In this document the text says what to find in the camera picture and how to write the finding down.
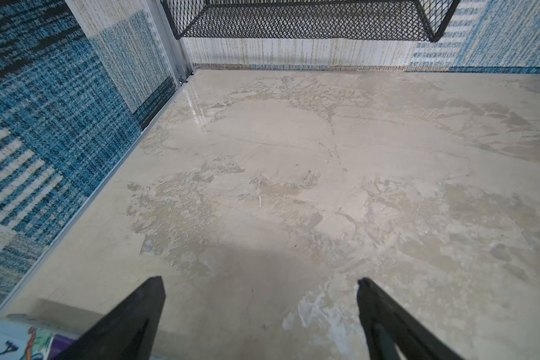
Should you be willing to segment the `black mesh shelf rack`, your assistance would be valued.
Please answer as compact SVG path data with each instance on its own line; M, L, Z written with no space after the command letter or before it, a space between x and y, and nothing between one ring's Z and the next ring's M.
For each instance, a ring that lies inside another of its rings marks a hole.
M444 35L458 1L162 1L176 39L423 41Z

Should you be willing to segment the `colourful comic book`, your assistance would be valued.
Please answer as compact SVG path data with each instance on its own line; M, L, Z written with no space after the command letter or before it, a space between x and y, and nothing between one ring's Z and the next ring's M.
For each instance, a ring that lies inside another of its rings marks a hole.
M0 321L0 359L54 359L75 341L38 325Z

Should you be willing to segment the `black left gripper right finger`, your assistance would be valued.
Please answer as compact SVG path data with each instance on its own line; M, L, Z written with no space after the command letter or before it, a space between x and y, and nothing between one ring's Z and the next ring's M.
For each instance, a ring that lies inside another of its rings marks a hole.
M359 319L371 359L460 359L373 280L358 280Z

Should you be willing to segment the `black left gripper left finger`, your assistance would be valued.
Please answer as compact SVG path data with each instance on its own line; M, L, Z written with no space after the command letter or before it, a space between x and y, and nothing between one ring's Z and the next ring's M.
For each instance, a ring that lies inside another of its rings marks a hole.
M150 359L166 300L162 277L148 278L57 359Z

